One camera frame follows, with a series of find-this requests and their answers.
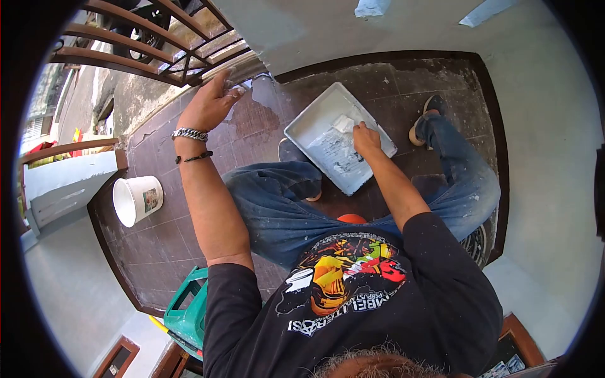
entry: paint tray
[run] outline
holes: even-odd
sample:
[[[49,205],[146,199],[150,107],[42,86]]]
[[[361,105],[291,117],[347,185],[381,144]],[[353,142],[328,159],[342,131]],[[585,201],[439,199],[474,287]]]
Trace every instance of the paint tray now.
[[[393,157],[397,147],[374,117],[340,82],[330,85],[284,130],[284,134],[347,196],[374,173],[355,152],[353,134],[341,133],[332,123],[341,115],[380,133],[384,153]]]

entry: jeans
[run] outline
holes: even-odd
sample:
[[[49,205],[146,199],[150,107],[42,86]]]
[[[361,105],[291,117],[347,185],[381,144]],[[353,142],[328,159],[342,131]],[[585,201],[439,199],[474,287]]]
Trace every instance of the jeans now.
[[[412,178],[431,211],[463,240],[489,218],[500,200],[494,171],[443,116],[422,115],[416,136],[439,156],[443,175]],[[303,202],[321,190],[321,172],[302,161],[258,163],[223,176],[250,233],[253,253],[290,270],[315,238],[351,226]],[[391,215],[359,227],[400,235]]]

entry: white bucket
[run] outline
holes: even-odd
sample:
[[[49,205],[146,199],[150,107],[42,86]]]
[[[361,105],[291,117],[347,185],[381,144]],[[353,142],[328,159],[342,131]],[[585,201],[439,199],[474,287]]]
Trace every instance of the white bucket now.
[[[114,208],[126,227],[156,212],[164,203],[164,192],[154,176],[118,178],[113,189]]]

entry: metal railing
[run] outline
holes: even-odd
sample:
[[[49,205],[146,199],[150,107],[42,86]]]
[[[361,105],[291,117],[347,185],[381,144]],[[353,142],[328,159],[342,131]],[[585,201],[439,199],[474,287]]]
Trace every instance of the metal railing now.
[[[114,46],[124,46],[149,56],[153,60],[145,64],[135,59],[103,51],[63,46],[53,52],[50,63],[94,65],[148,77],[175,86],[185,86],[201,83],[201,75],[205,72],[250,50],[246,41],[207,0],[201,1],[202,6],[196,9],[192,16],[170,0],[150,1],[164,15],[172,16],[184,25],[184,28],[188,29],[189,37],[185,38],[165,30],[161,26],[109,2],[90,0],[82,7],[83,10],[102,14],[132,25],[138,30],[151,33],[165,42],[163,48],[159,50],[146,43],[100,27],[72,23],[65,29],[64,35],[106,42]],[[197,15],[212,17],[216,27],[213,30],[209,30],[208,27],[204,29],[199,23]]]

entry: sticker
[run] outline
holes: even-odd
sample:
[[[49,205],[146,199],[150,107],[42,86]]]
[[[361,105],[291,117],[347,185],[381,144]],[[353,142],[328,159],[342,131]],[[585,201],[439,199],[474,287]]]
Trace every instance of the sticker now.
[[[520,370],[525,369],[525,364],[521,361],[521,358],[518,354],[515,354],[508,362],[506,363],[506,367],[511,373],[516,373]]]
[[[143,193],[143,201],[145,201],[145,212],[150,212],[157,207],[157,190],[150,189]]]
[[[492,374],[494,378],[502,378],[511,375],[511,372],[508,370],[504,362],[500,361],[492,368]]]

